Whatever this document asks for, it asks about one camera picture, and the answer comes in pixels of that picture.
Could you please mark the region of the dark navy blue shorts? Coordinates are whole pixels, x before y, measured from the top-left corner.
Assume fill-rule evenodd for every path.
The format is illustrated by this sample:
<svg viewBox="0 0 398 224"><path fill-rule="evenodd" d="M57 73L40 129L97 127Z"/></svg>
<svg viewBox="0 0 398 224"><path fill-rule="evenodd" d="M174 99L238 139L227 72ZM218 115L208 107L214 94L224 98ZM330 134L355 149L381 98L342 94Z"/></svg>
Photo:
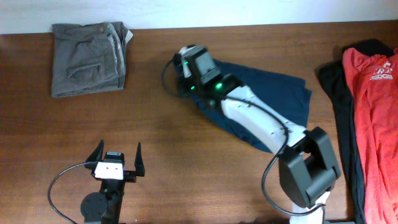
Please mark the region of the dark navy blue shorts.
<svg viewBox="0 0 398 224"><path fill-rule="evenodd" d="M215 64L224 75L230 73L240 79L261 101L280 115L297 125L306 127L312 92L306 89L305 80L219 60L215 60ZM270 149L243 125L227 118L220 110L209 109L206 103L197 96L191 96L190 99L211 122L223 131L260 151L273 154L279 151L281 144L275 149Z"/></svg>

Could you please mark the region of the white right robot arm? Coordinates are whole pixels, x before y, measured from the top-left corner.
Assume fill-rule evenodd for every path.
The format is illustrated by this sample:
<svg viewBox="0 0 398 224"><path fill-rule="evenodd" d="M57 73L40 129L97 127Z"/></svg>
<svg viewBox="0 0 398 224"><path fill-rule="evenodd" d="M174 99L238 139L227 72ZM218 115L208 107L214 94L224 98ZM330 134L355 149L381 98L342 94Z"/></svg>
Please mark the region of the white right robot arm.
<svg viewBox="0 0 398 224"><path fill-rule="evenodd" d="M240 124L274 155L261 179L266 200L289 215L290 223L325 223L326 200L341 176L329 135L276 112L235 75L224 74L205 46L187 45L177 55L183 71L181 91ZM274 164L292 210L277 205L267 193L266 177Z"/></svg>

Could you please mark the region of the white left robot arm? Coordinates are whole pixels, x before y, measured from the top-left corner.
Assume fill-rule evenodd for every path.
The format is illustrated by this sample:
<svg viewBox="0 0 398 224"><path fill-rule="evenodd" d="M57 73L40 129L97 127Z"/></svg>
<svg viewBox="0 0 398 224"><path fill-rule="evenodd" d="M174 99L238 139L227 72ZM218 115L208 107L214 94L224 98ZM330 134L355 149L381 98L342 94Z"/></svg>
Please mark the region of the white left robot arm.
<svg viewBox="0 0 398 224"><path fill-rule="evenodd" d="M137 145L134 170L124 168L125 158L121 152L104 153L104 141L86 159L85 168L101 182L97 192L88 194L81 202L80 212L85 223L118 223L127 183L135 183L145 176L141 144Z"/></svg>

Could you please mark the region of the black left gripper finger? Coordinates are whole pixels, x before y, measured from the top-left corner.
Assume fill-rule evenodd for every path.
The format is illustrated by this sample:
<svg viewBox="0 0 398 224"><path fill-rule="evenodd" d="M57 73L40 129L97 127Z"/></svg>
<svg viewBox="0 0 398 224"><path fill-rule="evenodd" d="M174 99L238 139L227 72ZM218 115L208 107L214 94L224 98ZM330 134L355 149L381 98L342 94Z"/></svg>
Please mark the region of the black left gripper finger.
<svg viewBox="0 0 398 224"><path fill-rule="evenodd" d="M146 170L144 167L144 162L142 158L142 150L141 150L141 143L138 142L137 144L137 150L136 150L136 158L134 161L134 167L135 167L135 172L136 176L138 177L144 177L146 174Z"/></svg>
<svg viewBox="0 0 398 224"><path fill-rule="evenodd" d="M87 157L86 162L99 162L102 160L104 141L101 140L95 150Z"/></svg>

